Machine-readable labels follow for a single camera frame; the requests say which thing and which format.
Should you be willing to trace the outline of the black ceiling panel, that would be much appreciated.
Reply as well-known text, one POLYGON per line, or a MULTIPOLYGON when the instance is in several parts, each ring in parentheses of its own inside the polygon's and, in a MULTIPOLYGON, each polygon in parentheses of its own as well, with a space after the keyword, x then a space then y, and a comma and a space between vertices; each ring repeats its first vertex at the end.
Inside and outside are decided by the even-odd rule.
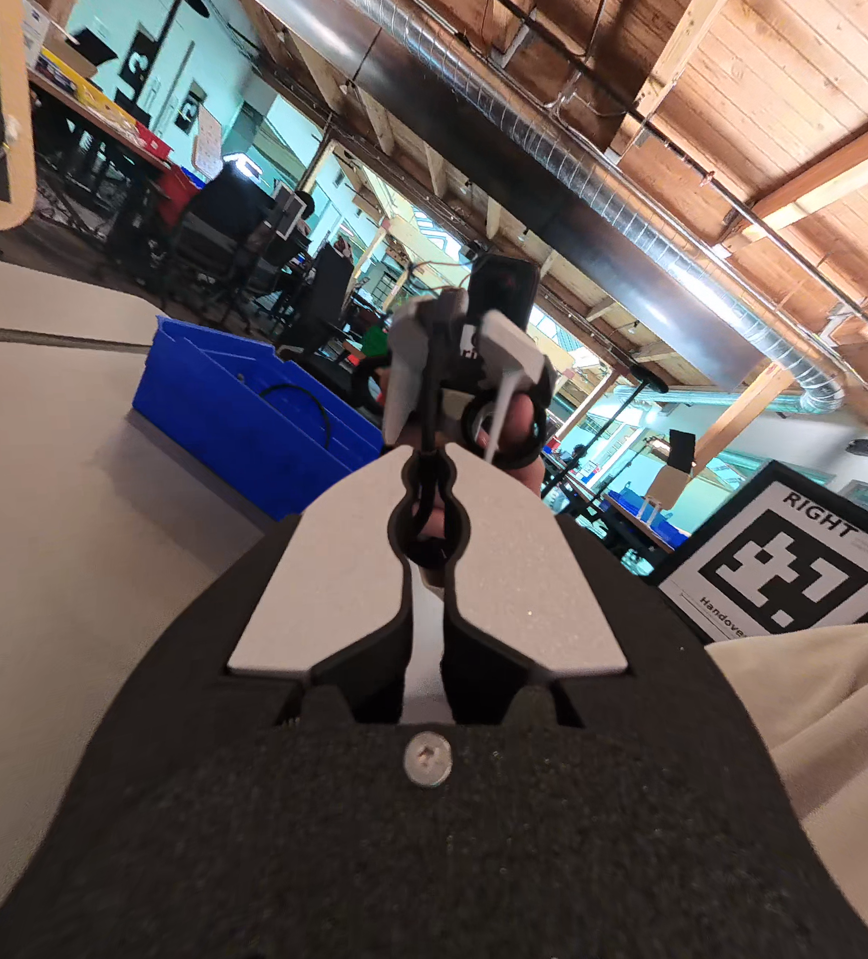
POLYGON ((579 201, 351 2, 260 6, 574 267, 607 249, 607 230, 579 201))

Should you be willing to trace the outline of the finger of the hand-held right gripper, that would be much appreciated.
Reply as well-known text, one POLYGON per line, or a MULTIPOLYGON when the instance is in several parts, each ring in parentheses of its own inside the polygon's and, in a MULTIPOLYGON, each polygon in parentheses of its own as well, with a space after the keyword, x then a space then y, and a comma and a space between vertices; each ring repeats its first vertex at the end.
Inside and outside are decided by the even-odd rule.
POLYGON ((409 421, 415 423, 420 433, 418 407, 428 358, 428 319, 438 320, 436 299, 412 300, 392 320, 388 381, 383 388, 383 439, 389 446, 396 445, 409 421))
POLYGON ((441 432, 443 434, 476 434, 477 412, 467 410, 477 394, 463 390, 441 391, 441 432))

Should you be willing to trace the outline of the framed marker board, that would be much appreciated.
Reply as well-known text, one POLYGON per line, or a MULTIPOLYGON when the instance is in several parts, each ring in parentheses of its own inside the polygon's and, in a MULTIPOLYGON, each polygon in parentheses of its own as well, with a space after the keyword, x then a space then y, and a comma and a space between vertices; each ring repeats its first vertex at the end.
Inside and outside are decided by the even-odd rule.
POLYGON ((868 510, 768 462, 646 582, 705 643, 868 623, 868 510))

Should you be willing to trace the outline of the person's right hand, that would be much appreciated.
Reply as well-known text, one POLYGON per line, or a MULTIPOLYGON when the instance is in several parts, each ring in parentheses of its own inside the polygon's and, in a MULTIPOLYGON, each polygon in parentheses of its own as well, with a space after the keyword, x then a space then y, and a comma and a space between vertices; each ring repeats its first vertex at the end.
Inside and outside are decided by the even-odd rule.
POLYGON ((515 394, 500 430, 492 465, 525 486, 534 496, 540 497, 545 467, 539 451, 530 462, 523 462, 516 467, 508 463, 507 467, 503 467, 529 440, 535 438, 534 426, 534 407, 530 397, 524 393, 515 394))

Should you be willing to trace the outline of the blue plastic bin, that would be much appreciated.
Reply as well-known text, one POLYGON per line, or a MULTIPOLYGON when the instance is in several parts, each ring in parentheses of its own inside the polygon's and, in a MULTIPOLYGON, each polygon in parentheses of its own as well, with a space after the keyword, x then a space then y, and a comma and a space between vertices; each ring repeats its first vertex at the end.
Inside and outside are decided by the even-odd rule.
POLYGON ((158 319, 134 411, 272 520, 379 457, 380 429, 272 345, 158 319))

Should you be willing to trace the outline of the red cloth on chair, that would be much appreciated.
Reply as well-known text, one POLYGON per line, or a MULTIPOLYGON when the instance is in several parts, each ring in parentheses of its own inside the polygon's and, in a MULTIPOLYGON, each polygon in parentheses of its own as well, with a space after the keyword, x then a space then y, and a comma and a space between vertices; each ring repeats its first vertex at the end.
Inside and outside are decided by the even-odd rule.
POLYGON ((156 214, 166 229, 172 229, 181 218, 191 198, 203 189, 203 183, 192 179, 181 166, 172 164, 155 181, 156 214))

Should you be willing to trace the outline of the black office chair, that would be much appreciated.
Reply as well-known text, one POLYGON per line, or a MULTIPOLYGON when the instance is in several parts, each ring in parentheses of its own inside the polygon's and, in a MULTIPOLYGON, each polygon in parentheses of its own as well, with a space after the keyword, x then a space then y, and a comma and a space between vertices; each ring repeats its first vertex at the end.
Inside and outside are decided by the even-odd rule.
POLYGON ((250 236, 274 200, 235 162, 223 165, 186 204, 167 244, 162 274, 164 302, 179 298, 184 281, 208 278, 230 286, 245 268, 250 236))
POLYGON ((341 333, 340 319, 354 273, 353 262, 334 246, 323 246, 313 262, 312 279, 296 298, 277 339, 278 359, 310 357, 341 333))

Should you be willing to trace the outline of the person's right forearm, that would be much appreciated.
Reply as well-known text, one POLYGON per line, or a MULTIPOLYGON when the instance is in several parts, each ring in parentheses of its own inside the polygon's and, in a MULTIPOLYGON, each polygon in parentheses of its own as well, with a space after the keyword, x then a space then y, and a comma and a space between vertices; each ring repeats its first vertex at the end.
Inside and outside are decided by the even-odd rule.
POLYGON ((868 813, 868 624, 713 643, 800 821, 868 813))

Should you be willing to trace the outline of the silver air duct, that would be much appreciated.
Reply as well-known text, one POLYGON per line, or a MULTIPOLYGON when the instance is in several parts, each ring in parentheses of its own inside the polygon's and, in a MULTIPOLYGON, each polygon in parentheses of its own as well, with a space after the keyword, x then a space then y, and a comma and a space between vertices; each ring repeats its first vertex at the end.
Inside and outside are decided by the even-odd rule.
POLYGON ((793 376, 801 390, 800 413, 832 414, 844 405, 844 377, 832 361, 786 336, 776 313, 756 310, 745 290, 735 292, 717 280, 700 240, 433 12, 420 2, 351 6, 552 175, 607 230, 607 249, 587 254, 577 268, 706 378, 732 389, 761 357, 793 376))

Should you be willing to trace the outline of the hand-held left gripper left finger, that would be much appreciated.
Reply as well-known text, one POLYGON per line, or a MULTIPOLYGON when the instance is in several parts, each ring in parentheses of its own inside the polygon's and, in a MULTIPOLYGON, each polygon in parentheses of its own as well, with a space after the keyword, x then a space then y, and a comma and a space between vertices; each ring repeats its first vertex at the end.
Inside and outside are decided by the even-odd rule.
POLYGON ((411 518, 400 446, 328 489, 298 520, 228 659, 236 676, 336 687, 356 718, 396 721, 412 654, 411 518))

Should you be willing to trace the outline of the black floor lamp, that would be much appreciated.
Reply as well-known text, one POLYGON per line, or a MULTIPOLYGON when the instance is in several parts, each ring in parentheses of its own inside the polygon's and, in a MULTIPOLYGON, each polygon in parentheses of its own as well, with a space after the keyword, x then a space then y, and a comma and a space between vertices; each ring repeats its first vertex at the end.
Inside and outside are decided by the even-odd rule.
POLYGON ((570 472, 588 454, 591 447, 601 438, 604 432, 615 421, 617 421, 620 414, 638 397, 638 395, 644 389, 656 390, 660 394, 665 394, 669 390, 666 382, 661 377, 658 377, 654 372, 648 370, 646 366, 641 364, 633 364, 630 366, 630 373, 636 380, 636 386, 632 390, 632 393, 620 403, 620 406, 617 408, 617 410, 611 414, 606 423, 594 433, 593 437, 590 438, 590 440, 588 440, 584 445, 576 447, 571 456, 563 463, 560 470, 552 474, 552 476, 546 481, 545 485, 541 488, 539 494, 541 498, 545 498, 552 489, 560 486, 561 482, 569 476, 570 472))

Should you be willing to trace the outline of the black cable metal plug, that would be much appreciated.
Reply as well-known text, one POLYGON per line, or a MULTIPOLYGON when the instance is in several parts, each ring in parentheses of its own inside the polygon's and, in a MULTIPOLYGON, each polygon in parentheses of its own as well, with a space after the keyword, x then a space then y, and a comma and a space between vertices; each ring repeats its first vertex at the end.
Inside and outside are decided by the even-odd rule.
POLYGON ((440 447, 437 437, 442 381, 450 367, 450 342, 449 329, 440 320, 426 320, 425 330, 428 333, 428 358, 422 374, 419 398, 419 462, 406 551, 410 560, 439 580, 446 565, 447 551, 444 509, 443 506, 437 506, 440 494, 440 447))

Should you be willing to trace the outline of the grey desk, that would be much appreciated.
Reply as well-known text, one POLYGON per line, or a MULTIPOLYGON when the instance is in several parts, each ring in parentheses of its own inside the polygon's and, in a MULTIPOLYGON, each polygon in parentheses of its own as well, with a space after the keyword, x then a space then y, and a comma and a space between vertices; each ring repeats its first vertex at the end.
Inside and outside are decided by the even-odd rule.
POLYGON ((138 296, 0 261, 1 333, 148 347, 158 322, 138 296))
POLYGON ((274 523, 133 411, 144 364, 0 342, 0 905, 131 671, 274 523))

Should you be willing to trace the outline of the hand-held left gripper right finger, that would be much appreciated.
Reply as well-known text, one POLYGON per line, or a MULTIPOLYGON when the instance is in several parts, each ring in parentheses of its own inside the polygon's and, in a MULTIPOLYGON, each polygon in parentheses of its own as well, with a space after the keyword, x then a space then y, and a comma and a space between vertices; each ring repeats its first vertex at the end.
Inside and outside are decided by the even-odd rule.
POLYGON ((529 686, 615 677, 628 659, 555 516, 455 443, 442 451, 442 683, 455 721, 501 721, 529 686))

